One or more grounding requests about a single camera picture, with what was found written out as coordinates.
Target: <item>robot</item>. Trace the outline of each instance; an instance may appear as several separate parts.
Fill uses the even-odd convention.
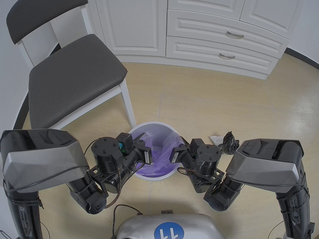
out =
[[[7,130],[0,140],[3,188],[20,239],[42,239],[38,191],[66,183],[74,200],[90,214],[103,211],[108,192],[120,193],[137,171],[152,162],[145,142],[121,133],[99,138],[91,147],[96,166],[90,169],[79,142],[55,129]],[[217,168],[221,149],[192,139],[173,148],[170,162],[181,163],[197,193],[216,211],[230,207],[243,185],[276,193],[285,224],[284,239],[311,239],[309,189],[296,140],[253,139],[234,153],[225,173]],[[126,220],[117,239],[225,239],[214,221],[203,214],[141,215]]]

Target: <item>chair backrest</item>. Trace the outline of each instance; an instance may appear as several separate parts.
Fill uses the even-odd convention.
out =
[[[18,0],[7,15],[14,44],[57,16],[88,3],[88,0]]]

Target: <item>gray cushion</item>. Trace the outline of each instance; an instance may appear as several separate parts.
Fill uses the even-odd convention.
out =
[[[18,0],[7,15],[13,43],[55,17],[87,3],[87,0]]]
[[[127,70],[94,34],[58,50],[29,76],[31,128],[49,128],[120,84]]]

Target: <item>blue sticker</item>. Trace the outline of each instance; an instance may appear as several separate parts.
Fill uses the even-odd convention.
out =
[[[174,222],[165,222],[154,231],[155,239],[183,239],[184,229]]]

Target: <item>metal handle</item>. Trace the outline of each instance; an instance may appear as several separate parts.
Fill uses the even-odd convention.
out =
[[[244,38],[244,35],[239,35],[239,34],[233,34],[233,33],[230,33],[229,31],[227,31],[227,34],[231,35],[231,36],[234,36],[234,37],[238,37],[238,38]]]
[[[220,53],[219,55],[220,55],[221,57],[223,57],[223,58],[235,58],[235,56],[232,56],[232,57],[231,57],[231,56],[225,56],[225,55],[223,55],[223,54],[221,54],[221,53]]]

